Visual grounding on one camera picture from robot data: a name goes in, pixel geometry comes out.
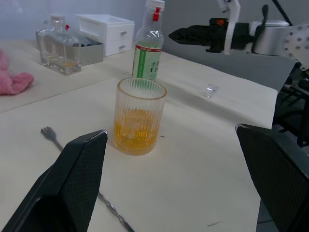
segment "white drawer unit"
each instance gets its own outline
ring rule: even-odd
[[[104,44],[104,56],[132,48],[134,22],[108,14],[78,14],[80,31]]]

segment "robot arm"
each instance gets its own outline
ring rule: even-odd
[[[207,52],[229,55],[231,50],[263,56],[283,56],[309,73],[309,23],[291,26],[286,21],[268,20],[268,6],[262,9],[263,21],[240,23],[238,0],[218,0],[223,12],[230,18],[212,18],[209,26],[191,26],[174,31],[169,37],[179,44],[206,46]]]

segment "glass bottle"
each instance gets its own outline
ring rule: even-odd
[[[80,72],[80,40],[67,31],[64,16],[52,15],[51,25],[37,34],[41,64],[63,75]]]
[[[141,29],[136,35],[132,76],[155,80],[163,46],[162,12],[165,2],[147,0]]]

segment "white wall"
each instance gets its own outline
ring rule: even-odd
[[[262,19],[262,6],[269,5],[269,18],[282,19],[271,0],[239,0],[240,22]],[[279,0],[294,24],[309,21],[308,0]],[[232,55],[206,53],[202,46],[180,45],[168,34],[191,25],[208,25],[213,17],[228,17],[220,11],[217,0],[166,0],[163,15],[164,50],[182,58],[211,66],[223,72],[280,90],[293,63],[281,57],[259,57],[235,51]]]
[[[141,27],[145,0],[0,0],[0,40],[35,38],[49,14],[62,14],[77,27],[76,14],[110,14]]]

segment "small glass cup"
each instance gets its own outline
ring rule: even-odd
[[[209,84],[206,87],[206,90],[202,92],[202,95],[208,98],[212,98],[213,95],[218,91],[219,87],[213,84]]]
[[[117,85],[114,144],[131,155],[150,152],[157,139],[167,90],[154,81],[129,78]]]

